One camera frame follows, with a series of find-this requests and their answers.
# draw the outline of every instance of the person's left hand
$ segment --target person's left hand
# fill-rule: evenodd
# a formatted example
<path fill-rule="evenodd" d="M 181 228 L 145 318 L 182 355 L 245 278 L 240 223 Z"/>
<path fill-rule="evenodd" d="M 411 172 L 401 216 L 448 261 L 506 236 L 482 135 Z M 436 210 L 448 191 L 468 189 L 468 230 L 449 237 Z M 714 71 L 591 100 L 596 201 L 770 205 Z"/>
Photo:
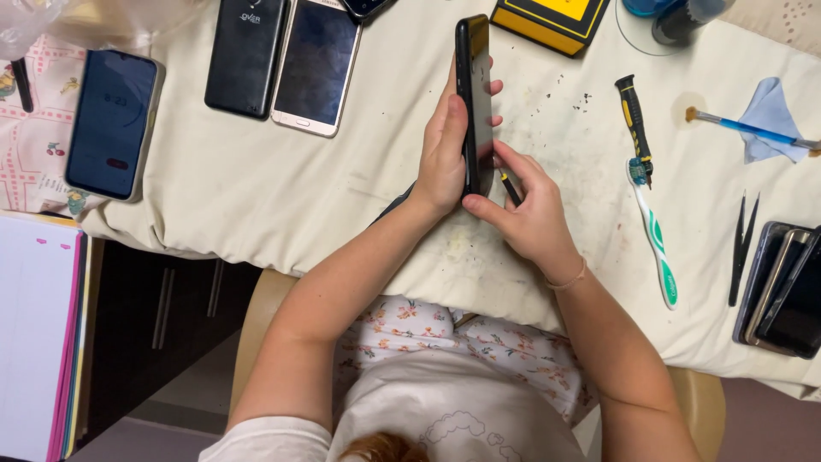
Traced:
<path fill-rule="evenodd" d="M 502 81 L 490 83 L 490 94 L 502 91 Z M 461 148 L 465 142 L 469 114 L 465 101 L 456 94 L 456 56 L 451 61 L 447 84 L 439 97 L 428 125 L 424 128 L 419 177 L 409 200 L 433 208 L 438 216 L 447 215 L 459 202 L 465 187 L 465 159 Z M 502 123 L 502 116 L 493 116 L 491 124 Z"/>

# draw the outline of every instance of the yellow box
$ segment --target yellow box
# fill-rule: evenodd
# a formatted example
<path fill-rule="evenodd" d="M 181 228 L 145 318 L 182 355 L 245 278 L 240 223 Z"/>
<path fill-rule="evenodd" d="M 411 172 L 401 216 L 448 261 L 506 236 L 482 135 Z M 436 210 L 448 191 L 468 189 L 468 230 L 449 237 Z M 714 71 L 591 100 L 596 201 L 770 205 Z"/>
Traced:
<path fill-rule="evenodd" d="M 498 0 L 495 25 L 573 57 L 590 42 L 609 0 Z"/>

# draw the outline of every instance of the white tablecloth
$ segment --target white tablecloth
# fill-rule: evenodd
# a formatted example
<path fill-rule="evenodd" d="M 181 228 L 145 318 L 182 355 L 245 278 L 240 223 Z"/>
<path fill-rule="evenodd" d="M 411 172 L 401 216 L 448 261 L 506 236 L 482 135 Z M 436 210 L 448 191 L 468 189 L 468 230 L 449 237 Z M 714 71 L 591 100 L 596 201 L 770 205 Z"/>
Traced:
<path fill-rule="evenodd" d="M 447 75 L 456 21 L 490 13 L 494 3 L 400 0 L 391 6 L 363 34 L 342 127 L 332 140 L 205 107 L 213 4 L 198 21 L 153 46 L 152 57 L 166 64 L 168 74 L 144 200 L 92 210 L 82 220 L 85 230 L 158 252 L 306 272 L 367 227 L 415 179 L 422 131 Z M 754 243 L 768 220 L 821 224 L 821 160 L 793 165 L 778 158 L 745 166 L 737 133 L 681 122 L 683 109 L 698 95 L 707 102 L 700 109 L 740 117 L 758 82 L 780 76 L 799 128 L 817 138 L 821 60 L 721 21 L 710 24 L 691 50 L 646 56 L 622 39 L 612 6 L 581 59 L 496 28 L 491 53 L 493 78 L 505 81 L 493 100 L 505 117 L 497 137 L 533 155 L 556 180 L 579 249 L 665 361 L 722 376 L 821 386 L 821 359 L 733 344 L 736 309 L 727 307 L 742 192 L 762 194 Z M 654 189 L 645 197 L 661 220 L 678 280 L 676 312 L 665 308 L 626 180 L 632 141 L 613 82 L 627 74 L 636 74 L 654 153 Z M 684 93 L 690 96 L 680 98 Z M 495 184 L 491 197 L 500 201 L 503 194 Z M 463 210 L 431 232 L 385 292 L 561 328 L 552 296 L 533 268 L 495 229 Z"/>

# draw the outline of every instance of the black and yellow screwdriver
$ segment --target black and yellow screwdriver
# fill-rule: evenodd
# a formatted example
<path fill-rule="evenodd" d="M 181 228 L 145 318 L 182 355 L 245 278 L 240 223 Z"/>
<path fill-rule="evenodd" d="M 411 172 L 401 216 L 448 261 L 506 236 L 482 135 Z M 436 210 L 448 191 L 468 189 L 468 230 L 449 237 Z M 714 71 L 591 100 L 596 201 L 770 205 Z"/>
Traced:
<path fill-rule="evenodd" d="M 633 136 L 635 156 L 641 159 L 644 170 L 647 172 L 647 186 L 653 189 L 653 155 L 650 154 L 650 147 L 647 145 L 647 136 L 644 134 L 644 118 L 641 116 L 641 105 L 639 96 L 633 88 L 633 74 L 616 81 L 621 96 L 621 108 L 624 110 L 624 119 L 630 133 Z"/>

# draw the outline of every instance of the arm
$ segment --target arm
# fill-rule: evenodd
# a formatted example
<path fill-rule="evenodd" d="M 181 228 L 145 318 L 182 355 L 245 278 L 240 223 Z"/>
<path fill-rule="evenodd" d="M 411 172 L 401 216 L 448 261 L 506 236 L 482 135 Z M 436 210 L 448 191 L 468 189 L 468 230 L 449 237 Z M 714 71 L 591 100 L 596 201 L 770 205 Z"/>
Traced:
<path fill-rule="evenodd" d="M 495 141 L 498 163 L 522 181 L 525 200 L 503 209 L 480 196 L 464 207 L 502 232 L 552 284 L 565 284 L 582 260 L 564 217 L 558 186 L 533 158 Z M 599 388 L 605 460 L 699 460 L 670 376 L 653 345 L 589 271 L 556 294 L 573 349 Z"/>
<path fill-rule="evenodd" d="M 502 82 L 491 84 L 491 93 Z M 228 430 L 263 416 L 297 417 L 331 430 L 334 345 L 379 294 L 416 243 L 459 201 L 468 114 L 455 69 L 424 133 L 419 177 L 408 199 L 320 262 L 271 320 Z M 496 117 L 493 125 L 502 122 Z"/>

